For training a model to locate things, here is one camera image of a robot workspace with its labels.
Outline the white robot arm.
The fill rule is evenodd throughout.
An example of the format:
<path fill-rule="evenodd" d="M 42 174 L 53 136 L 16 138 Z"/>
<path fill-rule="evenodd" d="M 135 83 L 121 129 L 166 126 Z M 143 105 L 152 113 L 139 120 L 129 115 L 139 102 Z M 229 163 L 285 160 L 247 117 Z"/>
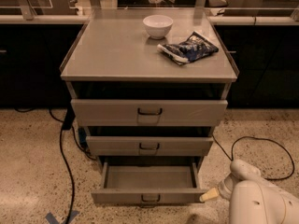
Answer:
<path fill-rule="evenodd" d="M 299 224 L 299 199 L 262 178 L 261 171 L 242 160 L 230 164 L 230 174 L 199 201 L 229 201 L 230 224 Z"/>

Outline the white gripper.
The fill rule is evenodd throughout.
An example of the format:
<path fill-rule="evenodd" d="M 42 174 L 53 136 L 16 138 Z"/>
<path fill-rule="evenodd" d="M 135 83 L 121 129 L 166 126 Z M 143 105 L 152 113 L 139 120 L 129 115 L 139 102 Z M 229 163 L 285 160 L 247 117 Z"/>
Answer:
<path fill-rule="evenodd" d="M 217 198 L 219 195 L 223 199 L 230 200 L 234 187 L 237 183 L 238 179 L 233 174 L 229 174 L 219 183 L 218 188 L 208 190 L 200 196 L 199 200 L 201 203 L 205 203 Z"/>

